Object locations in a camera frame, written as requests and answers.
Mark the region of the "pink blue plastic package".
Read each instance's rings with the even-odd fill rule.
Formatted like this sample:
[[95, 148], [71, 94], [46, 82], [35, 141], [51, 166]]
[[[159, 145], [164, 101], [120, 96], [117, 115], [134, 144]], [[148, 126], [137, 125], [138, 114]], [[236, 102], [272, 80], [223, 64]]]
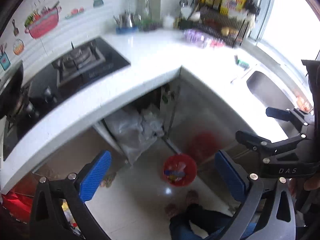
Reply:
[[224, 41], [221, 40], [221, 39], [217, 39], [217, 38], [207, 38], [206, 39], [206, 44], [207, 46], [210, 46], [210, 47], [223, 47], [225, 45]]

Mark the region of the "purple label plastic bottle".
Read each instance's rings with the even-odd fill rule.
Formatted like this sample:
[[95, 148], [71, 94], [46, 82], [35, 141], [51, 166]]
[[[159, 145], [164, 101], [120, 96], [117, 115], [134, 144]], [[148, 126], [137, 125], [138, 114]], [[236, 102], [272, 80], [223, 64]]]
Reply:
[[194, 29], [185, 30], [184, 39], [200, 48], [205, 48], [207, 46], [207, 36]]

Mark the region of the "red trash bin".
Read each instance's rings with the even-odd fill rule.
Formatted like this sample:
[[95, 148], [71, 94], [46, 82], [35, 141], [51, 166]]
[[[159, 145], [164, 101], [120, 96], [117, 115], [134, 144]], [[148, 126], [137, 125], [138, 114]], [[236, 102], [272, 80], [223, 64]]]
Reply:
[[190, 185], [197, 176], [195, 160], [186, 154], [170, 156], [163, 165], [163, 179], [175, 187]]

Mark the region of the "stainless steel sink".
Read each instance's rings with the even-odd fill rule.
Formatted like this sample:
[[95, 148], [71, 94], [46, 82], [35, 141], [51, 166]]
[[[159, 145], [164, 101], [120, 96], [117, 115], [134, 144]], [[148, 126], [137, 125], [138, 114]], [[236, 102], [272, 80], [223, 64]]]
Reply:
[[275, 74], [263, 66], [251, 67], [238, 74], [230, 84], [240, 101], [240, 117], [232, 123], [233, 133], [245, 131], [272, 142], [300, 135], [289, 121], [268, 117], [268, 107], [280, 110], [298, 108], [297, 98]]

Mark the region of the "green soap box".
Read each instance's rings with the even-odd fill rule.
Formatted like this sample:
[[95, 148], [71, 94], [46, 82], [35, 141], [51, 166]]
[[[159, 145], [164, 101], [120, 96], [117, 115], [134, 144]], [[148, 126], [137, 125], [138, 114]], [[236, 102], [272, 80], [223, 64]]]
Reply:
[[246, 63], [245, 61], [240, 60], [237, 55], [235, 55], [235, 62], [237, 66], [243, 68], [244, 70], [249, 69], [249, 64]]

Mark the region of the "grey plastic bag under counter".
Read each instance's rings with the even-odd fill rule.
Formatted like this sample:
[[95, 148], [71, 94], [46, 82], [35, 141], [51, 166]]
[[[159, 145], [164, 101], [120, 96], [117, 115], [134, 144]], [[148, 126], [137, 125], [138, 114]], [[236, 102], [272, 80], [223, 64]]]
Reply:
[[127, 105], [104, 121], [131, 165], [164, 135], [164, 120], [153, 103], [140, 112]]

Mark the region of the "ginger root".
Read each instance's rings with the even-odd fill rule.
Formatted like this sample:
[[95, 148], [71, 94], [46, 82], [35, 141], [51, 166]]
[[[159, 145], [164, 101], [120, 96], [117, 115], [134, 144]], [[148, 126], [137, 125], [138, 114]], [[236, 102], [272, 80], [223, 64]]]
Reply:
[[231, 38], [236, 38], [239, 34], [239, 31], [237, 29], [231, 28], [231, 27], [222, 27], [221, 28], [221, 34], [223, 36], [228, 36]]

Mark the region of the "black gas stove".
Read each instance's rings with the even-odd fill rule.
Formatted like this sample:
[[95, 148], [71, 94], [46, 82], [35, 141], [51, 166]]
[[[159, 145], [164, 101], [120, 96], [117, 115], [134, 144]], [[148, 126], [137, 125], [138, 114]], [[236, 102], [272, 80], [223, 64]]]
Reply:
[[129, 61], [98, 37], [45, 66], [28, 83], [22, 83], [15, 107], [4, 117], [3, 158], [7, 159], [25, 134], [60, 103], [129, 65]]

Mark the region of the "black frying pan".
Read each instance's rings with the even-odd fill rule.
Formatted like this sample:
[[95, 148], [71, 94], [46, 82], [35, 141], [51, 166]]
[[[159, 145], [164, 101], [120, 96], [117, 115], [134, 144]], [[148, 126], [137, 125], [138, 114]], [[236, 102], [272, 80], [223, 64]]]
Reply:
[[18, 61], [1, 79], [0, 118], [4, 118], [15, 107], [23, 81], [23, 61]]

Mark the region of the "dark green utensil mug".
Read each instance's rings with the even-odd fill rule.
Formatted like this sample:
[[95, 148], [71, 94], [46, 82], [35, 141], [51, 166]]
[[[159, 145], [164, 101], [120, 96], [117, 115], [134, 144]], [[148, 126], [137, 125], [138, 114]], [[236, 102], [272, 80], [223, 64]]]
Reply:
[[193, 21], [180, 19], [178, 23], [178, 28], [180, 30], [187, 30], [193, 28]]

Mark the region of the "white lidded sugar pot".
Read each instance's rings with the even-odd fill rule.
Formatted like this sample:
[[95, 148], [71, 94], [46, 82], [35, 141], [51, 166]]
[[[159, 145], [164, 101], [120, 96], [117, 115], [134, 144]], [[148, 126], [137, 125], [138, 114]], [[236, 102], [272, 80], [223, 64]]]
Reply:
[[173, 29], [175, 24], [175, 18], [170, 14], [167, 14], [163, 17], [162, 24], [164, 29]]

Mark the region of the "blue teapot tray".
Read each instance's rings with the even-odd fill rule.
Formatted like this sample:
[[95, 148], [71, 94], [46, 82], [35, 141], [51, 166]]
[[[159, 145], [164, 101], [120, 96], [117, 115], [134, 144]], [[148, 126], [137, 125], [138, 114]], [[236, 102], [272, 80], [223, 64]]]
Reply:
[[118, 35], [124, 35], [124, 34], [132, 34], [139, 32], [139, 28], [137, 26], [135, 27], [116, 27], [116, 34]]

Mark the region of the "dark steel wool scrubber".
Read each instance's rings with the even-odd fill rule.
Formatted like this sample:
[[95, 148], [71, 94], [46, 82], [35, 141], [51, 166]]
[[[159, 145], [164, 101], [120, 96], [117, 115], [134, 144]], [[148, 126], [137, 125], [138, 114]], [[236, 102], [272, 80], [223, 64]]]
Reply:
[[155, 31], [157, 29], [160, 29], [162, 27], [163, 25], [161, 24], [161, 22], [148, 22], [142, 25], [141, 30], [143, 32], [150, 32], [150, 31]]

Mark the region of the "steel teapot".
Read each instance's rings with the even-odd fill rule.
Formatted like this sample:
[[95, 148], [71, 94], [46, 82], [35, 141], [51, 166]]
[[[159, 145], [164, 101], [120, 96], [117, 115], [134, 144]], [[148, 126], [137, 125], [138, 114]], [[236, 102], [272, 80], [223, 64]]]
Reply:
[[113, 19], [119, 28], [133, 28], [136, 26], [133, 14], [128, 11], [118, 16], [113, 16]]

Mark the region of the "glass carafe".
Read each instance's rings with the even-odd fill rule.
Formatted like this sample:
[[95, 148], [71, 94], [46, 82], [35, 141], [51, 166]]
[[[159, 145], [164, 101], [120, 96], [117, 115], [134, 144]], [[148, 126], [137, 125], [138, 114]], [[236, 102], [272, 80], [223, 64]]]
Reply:
[[152, 20], [150, 0], [137, 0], [136, 15], [140, 22]]

